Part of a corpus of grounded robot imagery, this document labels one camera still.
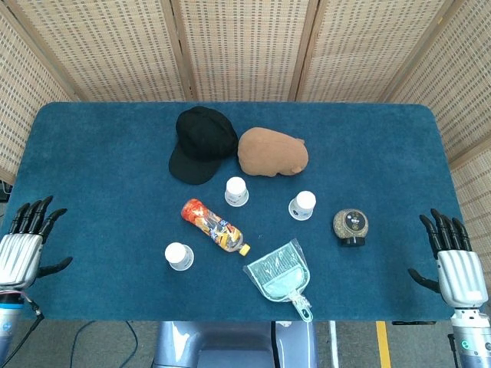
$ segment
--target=stuffed animal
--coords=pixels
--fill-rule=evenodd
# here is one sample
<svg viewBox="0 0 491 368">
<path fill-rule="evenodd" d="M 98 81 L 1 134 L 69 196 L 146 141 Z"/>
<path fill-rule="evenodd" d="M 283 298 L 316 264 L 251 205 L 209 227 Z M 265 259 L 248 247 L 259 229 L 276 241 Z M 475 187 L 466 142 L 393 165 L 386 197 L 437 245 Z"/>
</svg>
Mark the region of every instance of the stuffed animal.
<svg viewBox="0 0 491 368">
<path fill-rule="evenodd" d="M 308 163 L 304 140 L 259 127 L 240 137 L 238 155 L 242 171 L 249 175 L 294 175 Z"/>
</svg>

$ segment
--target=dustpan handle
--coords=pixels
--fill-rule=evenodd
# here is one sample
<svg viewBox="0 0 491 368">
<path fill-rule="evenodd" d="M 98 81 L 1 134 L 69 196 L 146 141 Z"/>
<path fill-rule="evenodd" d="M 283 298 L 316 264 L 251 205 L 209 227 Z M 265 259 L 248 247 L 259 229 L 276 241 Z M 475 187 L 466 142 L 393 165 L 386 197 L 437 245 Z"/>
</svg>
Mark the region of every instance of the dustpan handle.
<svg viewBox="0 0 491 368">
<path fill-rule="evenodd" d="M 310 311 L 311 305 L 308 302 L 307 298 L 303 295 L 297 294 L 291 299 L 293 306 L 297 310 L 298 314 L 300 314 L 300 317 L 302 317 L 302 320 L 304 320 L 305 322 L 312 322 L 314 316 Z"/>
</svg>

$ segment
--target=table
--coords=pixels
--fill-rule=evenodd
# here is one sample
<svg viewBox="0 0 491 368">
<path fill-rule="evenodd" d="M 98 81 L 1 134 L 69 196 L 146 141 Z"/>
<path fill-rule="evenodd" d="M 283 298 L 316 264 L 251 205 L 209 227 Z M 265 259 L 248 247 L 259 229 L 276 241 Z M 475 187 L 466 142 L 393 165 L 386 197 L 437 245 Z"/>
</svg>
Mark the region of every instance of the table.
<svg viewBox="0 0 491 368">
<path fill-rule="evenodd" d="M 240 135 L 250 127 L 305 140 L 309 164 L 297 176 L 252 177 L 236 159 L 206 184 L 190 186 L 167 169 L 178 115 L 198 103 L 50 103 L 38 113 L 5 215 L 5 232 L 24 202 L 54 196 L 68 208 L 41 263 L 74 257 L 29 293 L 47 317 L 96 320 L 296 320 L 290 303 L 267 301 L 244 265 L 297 238 L 311 271 L 304 295 L 315 320 L 441 320 L 451 315 L 407 268 L 436 278 L 418 215 L 430 208 L 460 217 L 433 114 L 420 105 L 369 103 L 201 103 L 223 112 Z M 225 203 L 230 176 L 250 199 Z M 288 203 L 317 196 L 297 222 Z M 252 249 L 227 253 L 180 218 L 196 197 L 242 230 Z M 358 208 L 370 222 L 366 245 L 342 248 L 334 214 Z M 163 250 L 192 247 L 195 261 L 173 271 Z"/>
</svg>

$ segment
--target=woven wall panel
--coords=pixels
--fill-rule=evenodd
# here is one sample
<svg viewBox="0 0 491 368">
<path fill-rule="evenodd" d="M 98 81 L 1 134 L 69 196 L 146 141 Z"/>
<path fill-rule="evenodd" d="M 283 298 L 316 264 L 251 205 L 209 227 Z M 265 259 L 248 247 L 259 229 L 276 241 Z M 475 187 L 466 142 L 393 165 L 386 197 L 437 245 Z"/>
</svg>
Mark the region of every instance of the woven wall panel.
<svg viewBox="0 0 491 368">
<path fill-rule="evenodd" d="M 308 0 L 177 0 L 200 100 L 286 100 Z"/>
<path fill-rule="evenodd" d="M 452 177 L 473 250 L 491 288 L 491 149 L 452 171 Z"/>
<path fill-rule="evenodd" d="M 88 99 L 184 99 L 159 0 L 17 3 Z"/>
<path fill-rule="evenodd" d="M 443 3 L 328 1 L 298 99 L 377 101 Z"/>
<path fill-rule="evenodd" d="M 70 100 L 0 13 L 0 179 L 13 183 L 36 113 Z"/>
<path fill-rule="evenodd" d="M 491 133 L 491 2 L 464 2 L 394 95 L 437 116 L 449 160 Z"/>
</svg>

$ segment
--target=light green dustpan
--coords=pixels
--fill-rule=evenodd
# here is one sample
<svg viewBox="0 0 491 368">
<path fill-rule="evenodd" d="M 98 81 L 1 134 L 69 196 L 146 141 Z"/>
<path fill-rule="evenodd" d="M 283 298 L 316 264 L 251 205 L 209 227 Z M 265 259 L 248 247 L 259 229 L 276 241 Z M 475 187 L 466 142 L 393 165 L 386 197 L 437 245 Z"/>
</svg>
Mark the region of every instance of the light green dustpan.
<svg viewBox="0 0 491 368">
<path fill-rule="evenodd" d="M 244 267 L 255 286 L 270 301 L 291 301 L 302 320 L 312 321 L 310 303 L 302 295 L 310 272 L 297 239 Z"/>
</svg>

